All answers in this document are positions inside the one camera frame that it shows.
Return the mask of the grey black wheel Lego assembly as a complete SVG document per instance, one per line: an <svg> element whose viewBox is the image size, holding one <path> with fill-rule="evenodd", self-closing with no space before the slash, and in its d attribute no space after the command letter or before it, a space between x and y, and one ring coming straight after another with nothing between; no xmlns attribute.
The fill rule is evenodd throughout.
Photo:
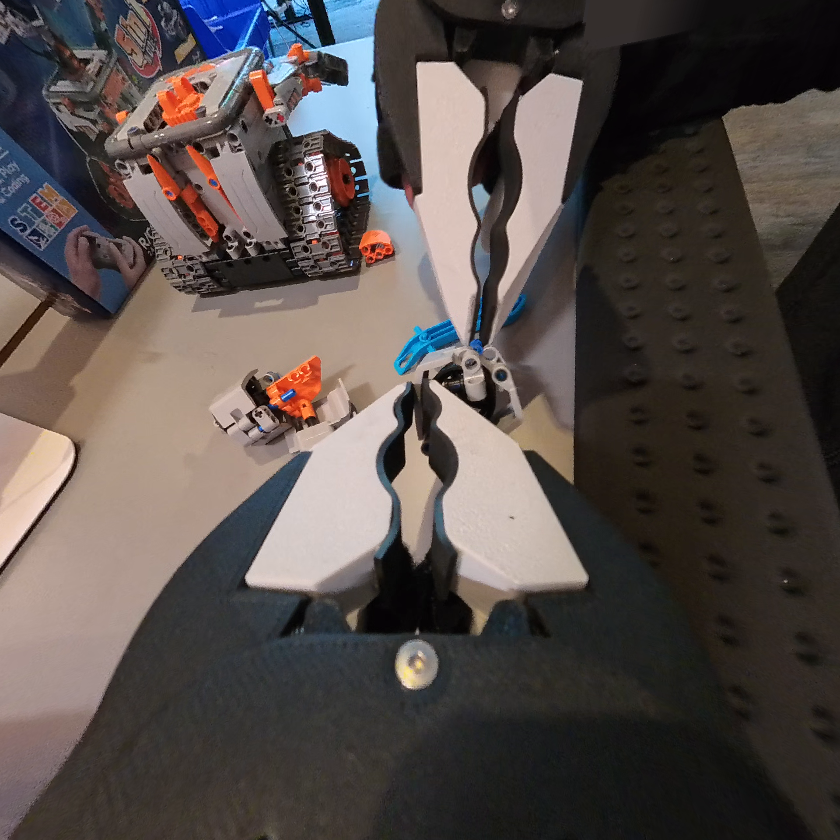
<svg viewBox="0 0 840 840"><path fill-rule="evenodd" d="M479 398L484 395L483 376L480 372L480 367L484 367L490 374L490 381L496 393L495 411L490 419L486 419L508 434L522 423L522 405L510 367L498 349L491 344L484 344L482 354L473 351L469 344L466 344L465 349L465 358L461 366L466 374L468 394ZM422 379L419 385L414 384L417 392L420 392L425 381L436 382L434 379Z"/></svg>

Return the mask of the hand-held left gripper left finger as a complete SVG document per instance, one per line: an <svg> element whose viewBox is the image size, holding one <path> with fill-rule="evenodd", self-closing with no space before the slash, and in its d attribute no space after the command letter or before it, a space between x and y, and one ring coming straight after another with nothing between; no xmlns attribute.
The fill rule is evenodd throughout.
<svg viewBox="0 0 840 840"><path fill-rule="evenodd" d="M378 621L417 619L417 576L393 487L415 391L391 389L321 441L245 574L252 590L329 598Z"/></svg>

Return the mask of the blue robot kit box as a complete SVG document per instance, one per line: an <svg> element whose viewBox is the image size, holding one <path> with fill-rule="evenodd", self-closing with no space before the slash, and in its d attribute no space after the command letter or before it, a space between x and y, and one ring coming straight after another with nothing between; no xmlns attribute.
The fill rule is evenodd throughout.
<svg viewBox="0 0 840 840"><path fill-rule="evenodd" d="M3 275L71 317L122 308L154 245L105 144L203 58L180 2L1 2Z"/></svg>

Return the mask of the light blue plastic tool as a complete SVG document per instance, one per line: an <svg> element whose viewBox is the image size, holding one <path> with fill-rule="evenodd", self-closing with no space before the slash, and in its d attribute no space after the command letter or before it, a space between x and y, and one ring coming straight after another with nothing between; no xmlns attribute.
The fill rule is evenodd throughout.
<svg viewBox="0 0 840 840"><path fill-rule="evenodd" d="M406 381L419 385L422 379L434 379L452 364L461 372L465 347L450 320L428 328L415 327L413 336L396 356L394 368Z"/></svg>

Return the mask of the black wheel hub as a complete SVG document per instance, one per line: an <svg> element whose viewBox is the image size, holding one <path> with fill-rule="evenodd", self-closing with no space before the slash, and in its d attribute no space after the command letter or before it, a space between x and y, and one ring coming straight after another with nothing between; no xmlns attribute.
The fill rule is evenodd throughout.
<svg viewBox="0 0 840 840"><path fill-rule="evenodd" d="M480 372L484 385L484 395L481 398L478 395L468 394L466 374L463 367L456 362L450 362L442 367L434 376L434 380L478 414L490 419L496 408L496 393L490 381L490 374L484 367L480 367Z"/></svg>

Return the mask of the blue plastic bin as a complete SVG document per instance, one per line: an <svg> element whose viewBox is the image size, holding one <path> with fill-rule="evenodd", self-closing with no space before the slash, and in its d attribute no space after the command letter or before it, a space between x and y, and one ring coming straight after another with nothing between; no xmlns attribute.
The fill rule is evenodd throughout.
<svg viewBox="0 0 840 840"><path fill-rule="evenodd" d="M244 47L260 48L267 56L270 22L260 1L180 1L182 11L212 59Z"/></svg>

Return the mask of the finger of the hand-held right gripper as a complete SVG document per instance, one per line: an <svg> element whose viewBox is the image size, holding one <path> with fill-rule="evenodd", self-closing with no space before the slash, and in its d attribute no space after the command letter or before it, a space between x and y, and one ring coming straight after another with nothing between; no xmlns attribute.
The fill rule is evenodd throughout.
<svg viewBox="0 0 840 840"><path fill-rule="evenodd" d="M415 214L440 297L459 341L473 340L479 231L471 175L487 129L487 100L456 63L416 64L422 188Z"/></svg>
<svg viewBox="0 0 840 840"><path fill-rule="evenodd" d="M481 295L483 344L507 319L560 215L582 88L581 80L550 73L515 94L501 115L503 195Z"/></svg>

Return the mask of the person's right forearm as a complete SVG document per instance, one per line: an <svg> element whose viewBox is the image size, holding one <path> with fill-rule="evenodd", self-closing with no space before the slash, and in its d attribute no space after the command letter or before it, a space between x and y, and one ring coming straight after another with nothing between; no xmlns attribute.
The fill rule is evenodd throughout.
<svg viewBox="0 0 840 840"><path fill-rule="evenodd" d="M629 45L606 124L653 129L838 88L838 44L702 48Z"/></svg>

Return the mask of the grey orange axle assembly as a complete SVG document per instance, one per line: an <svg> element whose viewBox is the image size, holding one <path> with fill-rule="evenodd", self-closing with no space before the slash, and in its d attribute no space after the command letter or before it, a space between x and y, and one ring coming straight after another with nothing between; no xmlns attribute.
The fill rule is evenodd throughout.
<svg viewBox="0 0 840 840"><path fill-rule="evenodd" d="M266 386L268 408L280 423L281 445L290 455L311 452L357 414L341 380L324 397L321 390L317 355Z"/></svg>

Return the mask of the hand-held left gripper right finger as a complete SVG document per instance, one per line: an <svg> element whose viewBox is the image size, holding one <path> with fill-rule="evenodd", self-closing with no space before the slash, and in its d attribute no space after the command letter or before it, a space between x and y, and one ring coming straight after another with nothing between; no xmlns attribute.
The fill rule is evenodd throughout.
<svg viewBox="0 0 840 840"><path fill-rule="evenodd" d="M500 603L584 591L589 575L518 443L436 381L421 407L440 484L422 629L468 633Z"/></svg>

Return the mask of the grey orange toy robot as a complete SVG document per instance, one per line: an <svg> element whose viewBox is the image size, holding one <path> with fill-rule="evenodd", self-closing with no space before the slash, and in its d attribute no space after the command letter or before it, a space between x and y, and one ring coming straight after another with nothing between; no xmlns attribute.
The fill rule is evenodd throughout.
<svg viewBox="0 0 840 840"><path fill-rule="evenodd" d="M245 47L162 77L118 115L105 150L151 227L156 264L203 298L355 275L370 191L356 145L294 136L295 107L346 87L345 59Z"/></svg>

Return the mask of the black dimpled panel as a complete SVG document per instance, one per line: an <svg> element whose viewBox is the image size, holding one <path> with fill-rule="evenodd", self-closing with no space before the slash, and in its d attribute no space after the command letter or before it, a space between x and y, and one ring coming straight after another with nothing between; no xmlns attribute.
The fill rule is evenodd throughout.
<svg viewBox="0 0 840 840"><path fill-rule="evenodd" d="M733 716L838 838L838 510L720 119L582 184L574 478L686 609Z"/></svg>

